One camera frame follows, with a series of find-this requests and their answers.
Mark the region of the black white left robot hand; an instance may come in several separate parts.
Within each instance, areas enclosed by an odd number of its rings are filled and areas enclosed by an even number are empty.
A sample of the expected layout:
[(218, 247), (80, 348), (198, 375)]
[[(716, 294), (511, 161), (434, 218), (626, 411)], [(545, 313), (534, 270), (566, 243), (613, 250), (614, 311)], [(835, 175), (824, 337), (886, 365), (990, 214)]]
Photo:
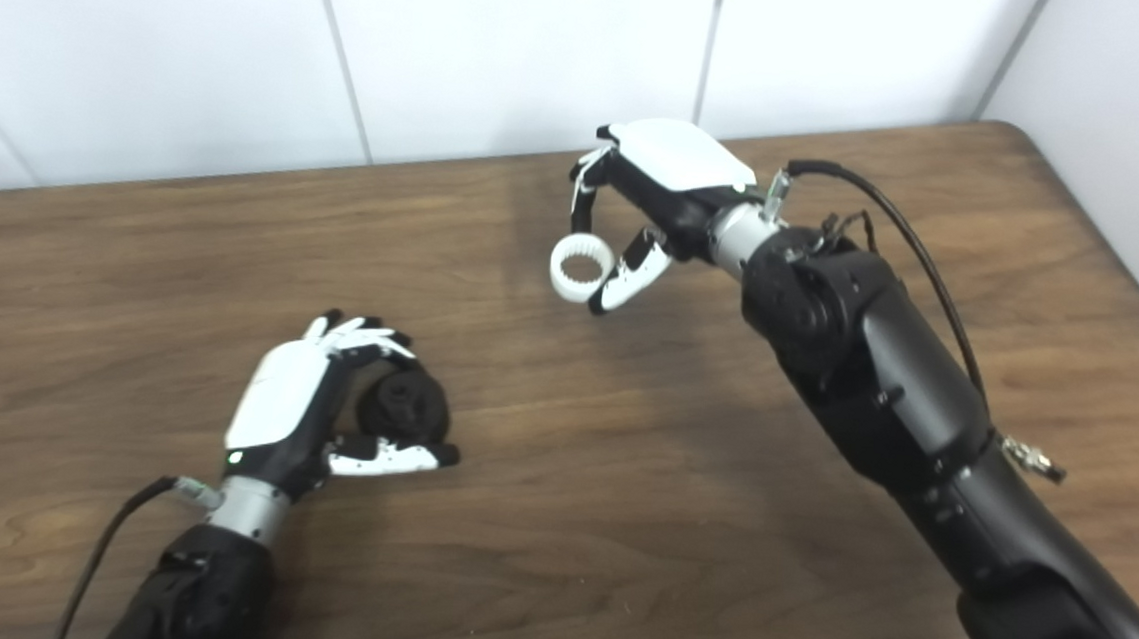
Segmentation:
[(223, 437), (220, 492), (294, 503), (334, 478), (457, 466), (445, 390), (380, 319), (331, 309), (302, 337), (270, 349)]

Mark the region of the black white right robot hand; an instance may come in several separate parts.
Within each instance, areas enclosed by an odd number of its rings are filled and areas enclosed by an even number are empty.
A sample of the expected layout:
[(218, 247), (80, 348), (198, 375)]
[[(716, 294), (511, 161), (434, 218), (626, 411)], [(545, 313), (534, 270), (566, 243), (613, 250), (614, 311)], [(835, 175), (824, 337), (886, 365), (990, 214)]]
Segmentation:
[[(716, 139), (677, 118), (598, 128), (603, 145), (570, 170), (570, 234), (549, 261), (562, 300), (605, 316), (648, 289), (671, 263), (712, 262), (710, 227), (729, 210), (757, 206), (757, 177)], [(611, 187), (649, 220), (616, 254), (595, 235), (597, 192)]]

